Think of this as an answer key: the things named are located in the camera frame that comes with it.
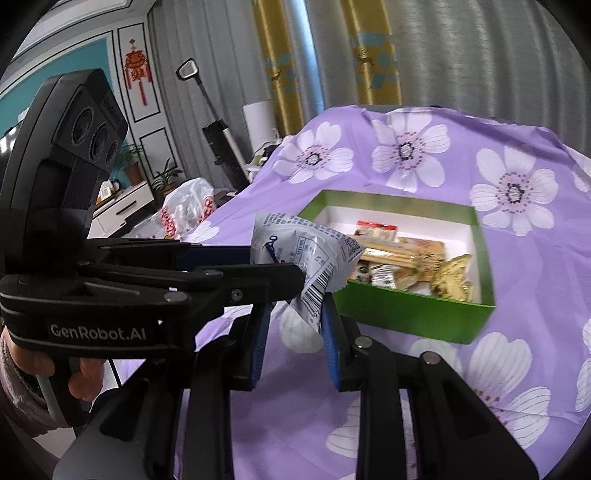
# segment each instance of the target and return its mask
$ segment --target pink sleeve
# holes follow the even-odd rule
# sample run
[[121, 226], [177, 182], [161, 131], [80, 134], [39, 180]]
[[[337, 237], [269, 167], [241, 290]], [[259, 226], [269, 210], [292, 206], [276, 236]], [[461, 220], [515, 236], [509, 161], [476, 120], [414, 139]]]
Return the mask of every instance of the pink sleeve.
[[8, 352], [6, 335], [9, 334], [4, 329], [0, 336], [0, 411], [31, 437], [66, 427], [51, 418], [45, 401], [22, 381]]

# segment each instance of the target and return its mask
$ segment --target blue gripper pad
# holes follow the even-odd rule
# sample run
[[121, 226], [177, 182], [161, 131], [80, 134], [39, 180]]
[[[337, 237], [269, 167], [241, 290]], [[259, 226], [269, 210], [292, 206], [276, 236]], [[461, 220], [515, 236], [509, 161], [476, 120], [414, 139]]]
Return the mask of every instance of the blue gripper pad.
[[256, 387], [256, 384], [261, 378], [262, 362], [265, 358], [265, 347], [267, 346], [267, 335], [269, 334], [269, 324], [271, 323], [271, 310], [273, 304], [266, 304], [262, 313], [261, 321], [256, 328], [254, 339], [254, 347], [251, 353], [251, 386]]
[[335, 335], [332, 331], [332, 322], [329, 310], [325, 305], [322, 305], [322, 318], [320, 319], [322, 326], [322, 338], [324, 340], [324, 354], [329, 367], [329, 376], [333, 385], [337, 390], [340, 388], [340, 368], [339, 368], [339, 349], [336, 346]]

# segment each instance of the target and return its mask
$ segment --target screw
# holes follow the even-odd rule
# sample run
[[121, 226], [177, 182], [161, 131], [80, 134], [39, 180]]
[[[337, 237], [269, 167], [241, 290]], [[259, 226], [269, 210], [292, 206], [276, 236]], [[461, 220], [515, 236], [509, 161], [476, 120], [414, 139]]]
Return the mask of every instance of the screw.
[[441, 357], [435, 352], [425, 352], [423, 353], [423, 360], [427, 365], [437, 365]]
[[164, 294], [164, 299], [171, 303], [178, 303], [187, 300], [188, 296], [183, 291], [169, 291]]
[[239, 288], [237, 288], [236, 290], [232, 290], [232, 300], [233, 301], [240, 301], [240, 300], [242, 300], [243, 296], [244, 296], [244, 294], [242, 293], [242, 290], [240, 290]]
[[203, 274], [206, 277], [217, 277], [218, 275], [222, 275], [222, 272], [220, 272], [219, 270], [203, 270]]
[[371, 347], [373, 344], [374, 344], [374, 341], [373, 341], [371, 338], [369, 338], [369, 337], [366, 337], [365, 335], [362, 335], [362, 336], [360, 336], [360, 337], [357, 337], [357, 338], [355, 339], [355, 345], [356, 345], [358, 348], [369, 348], [369, 347]]

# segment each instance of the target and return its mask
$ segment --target camera lens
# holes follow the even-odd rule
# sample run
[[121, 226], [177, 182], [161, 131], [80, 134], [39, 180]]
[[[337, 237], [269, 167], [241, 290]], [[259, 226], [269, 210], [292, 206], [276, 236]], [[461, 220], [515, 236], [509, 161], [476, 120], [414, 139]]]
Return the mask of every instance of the camera lens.
[[117, 140], [115, 140], [109, 147], [109, 150], [107, 151], [107, 165], [110, 165], [111, 162], [115, 159], [115, 156], [117, 155], [118, 146], [119, 144], [117, 143]]
[[75, 146], [80, 145], [83, 140], [90, 132], [92, 126], [92, 109], [90, 107], [85, 108], [80, 112], [78, 118], [74, 122], [74, 128], [72, 129], [72, 142]]
[[92, 160], [96, 161], [99, 159], [100, 154], [103, 153], [103, 150], [105, 149], [108, 136], [107, 126], [106, 124], [102, 124], [96, 131], [95, 137], [92, 139], [90, 145], [90, 157]]

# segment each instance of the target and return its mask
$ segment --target gray curtain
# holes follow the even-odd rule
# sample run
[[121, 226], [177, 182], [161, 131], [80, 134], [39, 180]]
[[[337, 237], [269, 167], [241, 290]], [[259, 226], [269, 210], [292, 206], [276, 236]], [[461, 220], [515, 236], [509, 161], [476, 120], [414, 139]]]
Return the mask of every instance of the gray curtain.
[[159, 0], [148, 14], [156, 75], [188, 177], [230, 186], [201, 128], [213, 121], [195, 82], [177, 80], [189, 57], [246, 161], [252, 155], [242, 107], [270, 98], [252, 5], [244, 0]]
[[[537, 1], [384, 4], [405, 105], [435, 104], [541, 125], [591, 155], [591, 73]], [[326, 107], [356, 103], [354, 63], [340, 0], [306, 0], [306, 5]], [[304, 48], [297, 38], [292, 42], [294, 51]], [[299, 72], [302, 66], [296, 66]], [[306, 88], [305, 77], [300, 77], [300, 89]]]

